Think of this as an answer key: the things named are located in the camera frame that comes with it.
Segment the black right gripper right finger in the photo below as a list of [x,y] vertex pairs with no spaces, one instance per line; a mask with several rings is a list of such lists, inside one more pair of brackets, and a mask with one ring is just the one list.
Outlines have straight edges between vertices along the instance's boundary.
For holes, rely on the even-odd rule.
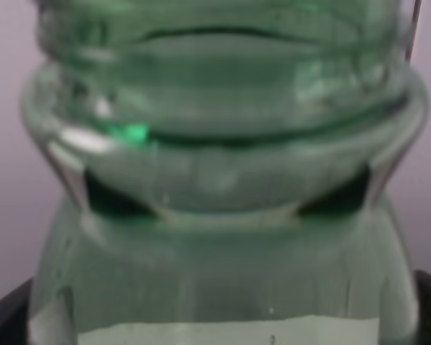
[[418,270],[415,277],[420,301],[418,344],[431,345],[431,274]]

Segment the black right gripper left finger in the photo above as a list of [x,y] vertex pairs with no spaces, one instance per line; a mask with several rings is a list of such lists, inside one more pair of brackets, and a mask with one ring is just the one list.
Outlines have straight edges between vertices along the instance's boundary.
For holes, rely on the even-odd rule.
[[27,316],[32,279],[28,279],[0,300],[0,344],[27,343]]

